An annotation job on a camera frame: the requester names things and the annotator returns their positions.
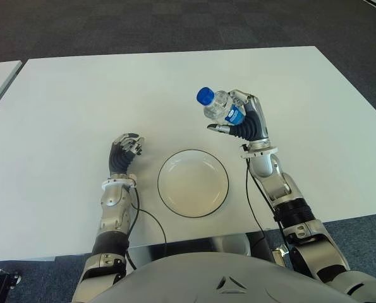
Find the gray carpet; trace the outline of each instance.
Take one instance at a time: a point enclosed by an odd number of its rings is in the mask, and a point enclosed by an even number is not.
[[[362,0],[5,0],[0,61],[315,45],[376,108],[376,8]]]
[[[347,257],[350,267],[376,277],[376,215],[329,222],[325,226]],[[278,230],[267,231],[266,236],[270,247],[282,244]],[[196,250],[203,245],[203,241],[197,241],[197,244],[199,247],[195,247]],[[203,251],[209,251],[209,248],[205,247]],[[7,302],[71,302],[87,257],[57,257],[55,262],[0,262],[0,267],[17,270],[23,277],[9,293]]]
[[[0,1],[0,61],[298,45],[317,46],[376,109],[376,9],[362,0]],[[327,228],[376,276],[376,215]],[[8,302],[70,301],[85,258],[0,262],[23,273]]]

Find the plastic bottle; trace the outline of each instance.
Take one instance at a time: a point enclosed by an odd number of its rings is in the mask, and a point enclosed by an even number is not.
[[[204,105],[205,116],[218,124],[237,125],[244,121],[245,115],[235,106],[230,95],[222,90],[214,93],[210,88],[203,87],[196,99]]]

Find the plate rim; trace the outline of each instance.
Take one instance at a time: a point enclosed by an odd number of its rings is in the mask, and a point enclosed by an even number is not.
[[[169,159],[171,159],[173,156],[179,154],[179,153],[182,153],[182,152],[188,152],[188,151],[196,151],[196,152],[202,152],[202,153],[206,153],[210,156],[212,156],[213,158],[216,159],[216,161],[218,161],[221,165],[221,167],[224,169],[224,172],[226,173],[226,177],[227,177],[227,191],[226,191],[226,195],[224,196],[223,198],[223,201],[220,203],[220,205],[215,208],[214,210],[212,210],[210,213],[207,213],[205,215],[202,215],[202,216],[195,216],[195,217],[191,217],[191,216],[186,216],[186,215],[181,215],[180,213],[177,213],[176,211],[172,210],[168,205],[167,203],[165,203],[164,199],[162,198],[161,196],[161,193],[160,193],[160,188],[159,188],[159,180],[160,180],[160,174],[161,174],[161,171],[162,169],[164,168],[164,165],[165,163],[168,162]],[[180,151],[177,151],[176,153],[173,153],[171,156],[169,156],[167,158],[167,160],[164,161],[164,163],[161,165],[161,168],[160,168],[160,171],[158,172],[158,176],[157,176],[157,191],[158,191],[158,195],[160,196],[160,199],[162,201],[162,203],[169,209],[171,210],[173,213],[177,214],[178,216],[181,216],[181,217],[185,217],[185,218],[203,218],[203,217],[206,217],[206,216],[209,216],[211,215],[212,213],[214,213],[216,210],[218,210],[223,204],[224,202],[226,201],[226,198],[227,198],[227,195],[228,195],[228,192],[230,190],[230,180],[229,180],[229,177],[228,177],[228,173],[227,173],[227,170],[226,168],[224,167],[223,163],[220,162],[220,160],[218,158],[216,158],[214,155],[212,155],[211,153],[208,153],[207,151],[204,151],[204,150],[198,150],[198,149],[187,149],[187,150],[180,150]]]

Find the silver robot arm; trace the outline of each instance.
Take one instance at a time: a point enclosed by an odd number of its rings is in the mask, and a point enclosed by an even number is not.
[[[254,181],[264,192],[274,219],[282,226],[290,250],[293,268],[321,281],[359,302],[376,302],[376,278],[351,271],[344,257],[322,222],[316,219],[294,180],[282,170],[271,146],[264,114],[257,97],[239,90],[229,92],[246,117],[237,126],[211,124],[213,131],[243,138],[245,158]]]
[[[125,254],[129,247],[130,190],[136,177],[127,169],[135,155],[140,155],[144,139],[124,134],[116,139],[109,155],[109,175],[102,183],[102,217],[92,256],[87,259],[72,302],[90,302],[126,275]]]

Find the wire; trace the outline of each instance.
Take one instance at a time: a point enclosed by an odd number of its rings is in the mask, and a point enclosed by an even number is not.
[[[133,223],[131,224],[131,227],[130,227],[130,229],[129,229],[128,237],[129,237],[129,235],[131,234],[131,231],[133,230],[133,227],[134,227],[135,224],[136,224],[136,221],[137,221],[137,218],[138,218],[139,213],[140,213],[140,212],[143,212],[143,213],[148,214],[149,216],[151,216],[151,217],[157,222],[157,224],[158,224],[158,226],[160,227],[161,232],[162,232],[162,234],[163,234],[163,236],[164,236],[164,258],[165,258],[165,257],[167,256],[167,246],[168,246],[168,243],[167,243],[167,236],[166,236],[166,234],[165,234],[164,228],[162,228],[162,225],[161,225],[160,221],[158,221],[158,219],[157,219],[153,214],[151,214],[151,213],[148,212],[147,210],[143,210],[143,209],[140,208],[140,198],[139,198],[139,196],[138,196],[137,188],[135,188],[135,194],[136,194],[136,200],[137,200],[137,207],[136,207],[133,203],[132,203],[131,205],[132,205],[132,207],[133,207],[135,210],[137,210],[137,212],[136,212],[135,219],[134,219],[134,221],[133,221]],[[130,266],[131,266],[134,270],[136,270],[137,267],[136,267],[136,265],[134,264],[134,262],[133,262],[133,261],[131,260],[131,258],[130,258],[129,250],[126,251],[126,258],[127,258],[128,262],[129,262]]]
[[[136,270],[137,267],[136,267],[136,265],[133,263],[133,261],[131,260],[130,255],[129,255],[129,251],[126,251],[126,258],[127,258],[127,261],[129,261],[129,264],[130,264],[131,268],[133,268],[134,270]]]
[[[135,219],[133,221],[133,223],[131,224],[131,227],[127,233],[127,238],[129,238],[130,234],[131,234],[131,231],[133,230],[133,227],[135,226],[136,224],[136,221],[137,221],[137,218],[138,218],[138,214],[140,212],[140,198],[138,197],[138,192],[137,192],[137,188],[135,188],[135,193],[136,193],[136,199],[137,199],[137,208],[135,208],[137,210],[136,212],[136,216],[135,216]]]
[[[158,226],[160,227],[162,235],[164,236],[164,257],[163,258],[165,258],[167,256],[168,243],[167,243],[167,236],[165,234],[164,229],[162,228],[162,225],[161,225],[160,221],[158,221],[157,218],[154,217],[154,215],[151,214],[150,212],[148,212],[147,210],[143,210],[143,209],[140,208],[140,211],[143,212],[143,213],[146,213],[146,214],[150,215],[157,222]]]
[[[251,212],[252,212],[252,216],[253,218],[255,219],[256,223],[258,224],[259,226],[259,229],[261,230],[262,232],[262,238],[259,239],[258,241],[256,241],[256,243],[254,245],[252,245],[252,247],[255,247],[256,245],[258,245],[259,242],[261,242],[262,240],[265,239],[265,232],[264,232],[264,229],[262,228],[262,226],[259,224],[259,221],[257,219],[257,217],[255,216],[254,212],[253,212],[253,209],[252,209],[252,205],[250,203],[250,197],[248,195],[248,171],[249,171],[249,166],[247,165],[246,166],[246,176],[245,176],[245,193],[246,193],[246,200],[248,202],[248,205],[250,206],[250,209],[251,209]]]
[[[250,169],[250,161],[249,159],[246,159],[246,171],[247,171],[247,176],[248,176],[248,171]],[[264,192],[261,190],[261,187],[259,185],[259,183],[257,182],[257,180],[254,178],[254,176],[251,175],[251,178],[252,178],[252,181],[255,183],[255,185],[258,187],[258,190],[259,192],[261,193],[262,197],[264,197],[264,200],[265,202],[268,204],[269,206],[269,209],[270,211],[272,212],[273,216],[276,217],[276,212],[274,210],[274,208],[272,207],[272,205],[270,204],[268,198],[266,197],[266,195],[264,194]],[[283,238],[283,242],[284,242],[284,245],[286,246],[286,248],[288,249],[289,251],[289,246],[288,246],[288,242],[286,241],[286,237],[284,236],[284,233],[283,233],[283,228],[282,228],[282,224],[280,223],[280,221],[277,221],[277,225],[279,226],[279,231],[281,232],[281,235],[282,235],[282,238]]]

